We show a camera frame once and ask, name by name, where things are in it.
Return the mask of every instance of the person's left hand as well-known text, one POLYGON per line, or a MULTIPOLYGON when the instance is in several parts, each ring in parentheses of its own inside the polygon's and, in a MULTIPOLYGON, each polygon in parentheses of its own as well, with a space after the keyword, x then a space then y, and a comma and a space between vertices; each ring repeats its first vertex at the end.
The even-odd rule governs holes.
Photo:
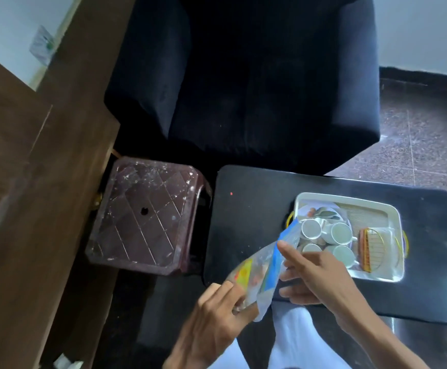
POLYGON ((238 314, 232 313, 244 297, 243 288, 230 281, 222 285, 212 283, 184 323, 163 369, 206 369, 210 366, 259 313, 256 303, 238 314))

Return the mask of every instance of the hand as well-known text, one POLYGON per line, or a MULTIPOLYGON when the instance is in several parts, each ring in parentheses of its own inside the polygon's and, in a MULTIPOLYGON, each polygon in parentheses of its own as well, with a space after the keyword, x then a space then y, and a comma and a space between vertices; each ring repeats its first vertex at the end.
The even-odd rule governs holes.
POLYGON ((287 267, 280 279, 301 278, 303 281, 282 287, 279 290, 282 297, 290 298, 294 304, 324 304, 349 334, 353 333, 353 325, 360 316, 365 319, 375 315, 346 267, 333 254, 327 251, 300 253, 284 241, 278 241, 277 247, 287 267))
POLYGON ((203 369, 210 366, 240 334, 259 311, 256 303, 237 314, 245 291, 239 285, 225 281, 212 283, 199 298, 179 338, 165 361, 163 369, 203 369))

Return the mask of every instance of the leg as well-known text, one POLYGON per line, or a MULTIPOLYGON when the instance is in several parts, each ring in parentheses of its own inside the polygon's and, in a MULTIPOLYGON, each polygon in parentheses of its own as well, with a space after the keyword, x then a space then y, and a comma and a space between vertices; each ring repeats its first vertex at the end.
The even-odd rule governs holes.
POLYGON ((319 336, 305 307, 273 302, 271 308, 276 339, 268 369, 350 368, 319 336))
POLYGON ((208 369, 249 369, 237 339, 234 339, 232 344, 208 369))

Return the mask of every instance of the white wall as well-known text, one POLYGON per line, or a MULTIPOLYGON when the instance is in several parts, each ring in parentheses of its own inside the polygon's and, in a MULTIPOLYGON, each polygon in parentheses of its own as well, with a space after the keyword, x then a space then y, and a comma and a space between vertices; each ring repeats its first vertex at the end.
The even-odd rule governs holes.
POLYGON ((374 0, 381 66, 447 75, 447 0, 374 0))
POLYGON ((40 25, 55 36, 73 0, 0 0, 0 64, 26 84, 41 63, 29 52, 40 25))

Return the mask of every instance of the black armchair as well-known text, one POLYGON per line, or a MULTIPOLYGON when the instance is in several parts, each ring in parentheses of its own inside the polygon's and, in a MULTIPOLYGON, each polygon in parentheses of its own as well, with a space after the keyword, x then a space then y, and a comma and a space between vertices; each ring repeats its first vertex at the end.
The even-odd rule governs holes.
POLYGON ((379 141, 373 0, 137 0, 105 103, 121 153, 323 175, 379 141))

